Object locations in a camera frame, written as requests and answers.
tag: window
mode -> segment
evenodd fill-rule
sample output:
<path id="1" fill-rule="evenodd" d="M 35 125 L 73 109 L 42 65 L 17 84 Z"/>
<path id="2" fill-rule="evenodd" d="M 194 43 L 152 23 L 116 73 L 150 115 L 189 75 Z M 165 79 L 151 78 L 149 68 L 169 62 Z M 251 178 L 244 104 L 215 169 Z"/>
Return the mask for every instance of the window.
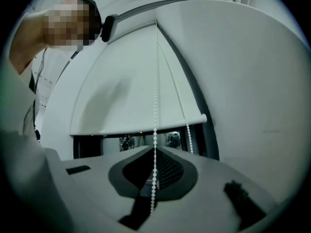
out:
<path id="1" fill-rule="evenodd" d="M 126 151 L 140 146 L 153 145 L 153 141 L 153 132 L 126 134 L 124 137 L 120 137 L 120 151 Z M 157 145 L 186 150 L 185 146 L 182 146 L 181 130 L 159 133 L 157 135 Z"/>

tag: beaded pull chain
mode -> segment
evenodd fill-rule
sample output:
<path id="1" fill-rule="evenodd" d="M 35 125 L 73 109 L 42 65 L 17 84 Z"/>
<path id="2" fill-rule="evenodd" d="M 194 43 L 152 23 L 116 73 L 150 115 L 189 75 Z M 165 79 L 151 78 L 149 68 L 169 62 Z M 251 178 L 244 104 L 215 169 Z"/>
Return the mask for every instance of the beaded pull chain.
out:
<path id="1" fill-rule="evenodd" d="M 163 52 L 163 49 L 162 47 L 158 44 L 158 41 L 157 41 L 157 22 L 155 23 L 155 46 L 156 46 L 156 66 L 155 66 L 155 79 L 154 79 L 154 83 L 155 83 L 155 89 L 154 89 L 154 169 L 153 169 L 153 178 L 152 178 L 152 190 L 151 190 L 151 208 L 150 208 L 150 214 L 152 214 L 152 212 L 155 210 L 155 199 L 156 199 L 156 172 L 157 172 L 157 169 L 156 169 L 156 145 L 157 145 L 157 75 L 158 75 L 158 68 L 159 68 L 159 54 L 158 54 L 158 46 L 160 47 L 160 49 L 162 50 Z M 169 67 L 169 70 L 170 70 L 170 73 L 171 73 L 171 76 L 172 76 L 172 79 L 173 79 L 173 83 L 174 83 L 174 86 L 175 86 L 175 89 L 177 91 L 177 95 L 178 95 L 178 99 L 179 99 L 179 103 L 180 103 L 180 106 L 181 106 L 181 111 L 182 111 L 182 114 L 183 114 L 183 117 L 185 119 L 185 123 L 186 123 L 186 127 L 187 127 L 187 131 L 188 131 L 188 138 L 189 138 L 189 145 L 190 145 L 190 152 L 191 154 L 193 154 L 193 147 L 192 147 L 192 139 L 191 139 L 191 133 L 190 133 L 190 128 L 189 128 L 189 124 L 188 124 L 188 121 L 187 121 L 187 118 L 186 118 L 186 114 L 185 114 L 185 111 L 184 111 L 184 106 L 183 106 L 183 103 L 182 103 L 182 100 L 181 100 L 181 96 L 180 96 L 180 92 L 179 92 L 179 89 L 178 89 L 178 86 L 175 82 L 175 79 L 174 79 L 174 76 L 173 76 L 173 73 L 172 73 L 172 70 L 171 70 L 171 67 L 166 59 L 166 56 L 163 52 L 163 55 L 164 55 L 164 58 L 166 60 L 166 63 Z"/>

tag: cable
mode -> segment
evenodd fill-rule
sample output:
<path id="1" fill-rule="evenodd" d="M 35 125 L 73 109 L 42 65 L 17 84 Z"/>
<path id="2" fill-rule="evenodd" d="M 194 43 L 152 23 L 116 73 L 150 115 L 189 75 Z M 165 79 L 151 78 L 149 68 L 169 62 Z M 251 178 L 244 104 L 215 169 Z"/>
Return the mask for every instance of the cable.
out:
<path id="1" fill-rule="evenodd" d="M 37 75 L 37 79 L 36 79 L 36 82 L 35 82 L 35 89 L 34 89 L 35 95 L 36 95 L 36 92 L 37 92 L 38 81 L 39 81 L 41 72 L 42 72 L 43 67 L 44 67 L 44 56 L 45 56 L 45 52 L 47 51 L 47 49 L 48 48 L 44 49 L 44 52 L 43 52 L 43 55 L 42 55 L 41 64 L 40 64 L 40 67 L 39 67 L 39 70 L 38 70 L 38 75 Z M 34 100 L 34 103 L 33 103 L 33 123 L 34 123 L 34 130 L 35 130 L 35 100 Z"/>
<path id="2" fill-rule="evenodd" d="M 41 64 L 40 64 L 40 67 L 39 67 L 39 70 L 38 70 L 37 79 L 36 79 L 36 82 L 35 82 L 35 90 L 34 90 L 34 93 L 35 93 L 35 94 L 36 94 L 36 92 L 37 92 L 38 81 L 39 81 L 40 75 L 41 75 L 42 70 L 43 70 L 43 67 L 44 67 L 44 56 L 45 56 L 45 52 L 47 51 L 47 49 L 48 49 L 48 48 L 45 48 L 45 49 L 44 49 L 44 52 L 43 52 L 43 55 L 42 55 Z"/>

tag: white roller blind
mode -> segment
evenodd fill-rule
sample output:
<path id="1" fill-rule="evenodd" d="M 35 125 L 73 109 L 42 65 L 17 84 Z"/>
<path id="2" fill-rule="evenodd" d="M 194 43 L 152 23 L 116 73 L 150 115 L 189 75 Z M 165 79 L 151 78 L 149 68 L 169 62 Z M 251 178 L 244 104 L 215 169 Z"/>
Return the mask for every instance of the white roller blind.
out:
<path id="1" fill-rule="evenodd" d="M 186 125 L 169 66 L 180 90 L 187 121 L 189 124 L 206 122 L 176 55 L 159 30 L 157 35 L 161 46 L 158 47 L 158 129 Z M 70 134 L 152 131 L 155 65 L 155 25 L 108 45 L 82 85 Z"/>

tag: dark hair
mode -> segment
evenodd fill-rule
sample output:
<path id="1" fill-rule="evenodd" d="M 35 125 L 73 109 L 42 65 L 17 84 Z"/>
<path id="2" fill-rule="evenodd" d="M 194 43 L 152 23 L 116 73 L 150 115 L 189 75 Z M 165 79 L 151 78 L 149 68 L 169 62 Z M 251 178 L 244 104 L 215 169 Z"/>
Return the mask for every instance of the dark hair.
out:
<path id="1" fill-rule="evenodd" d="M 83 45 L 87 46 L 93 43 L 96 38 L 98 37 L 101 27 L 102 27 L 102 18 L 98 11 L 96 2 L 94 0 L 78 0 L 82 2 L 82 4 L 88 5 L 88 21 L 89 21 L 89 27 L 88 27 L 88 35 L 84 35 L 83 37 Z"/>

